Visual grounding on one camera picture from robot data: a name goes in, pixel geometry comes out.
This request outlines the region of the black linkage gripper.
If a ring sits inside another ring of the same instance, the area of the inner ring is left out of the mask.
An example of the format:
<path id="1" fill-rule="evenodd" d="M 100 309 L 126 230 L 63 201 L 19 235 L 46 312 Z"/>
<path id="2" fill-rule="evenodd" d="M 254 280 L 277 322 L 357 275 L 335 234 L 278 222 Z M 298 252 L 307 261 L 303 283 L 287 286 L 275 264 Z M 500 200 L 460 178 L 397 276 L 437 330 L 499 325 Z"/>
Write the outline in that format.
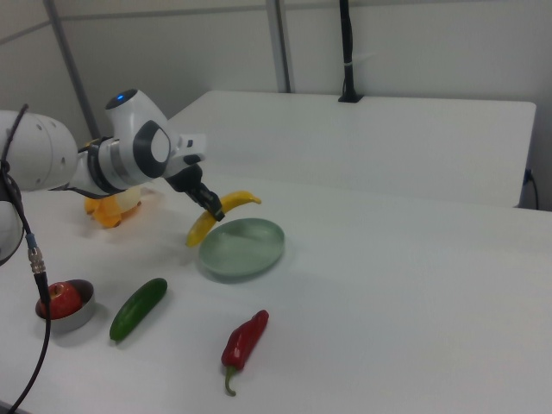
<path id="1" fill-rule="evenodd" d="M 203 170 L 198 164 L 188 166 L 182 171 L 166 178 L 166 182 L 176 191 L 196 199 L 205 211 L 217 221 L 225 218 L 220 198 L 202 182 Z"/>

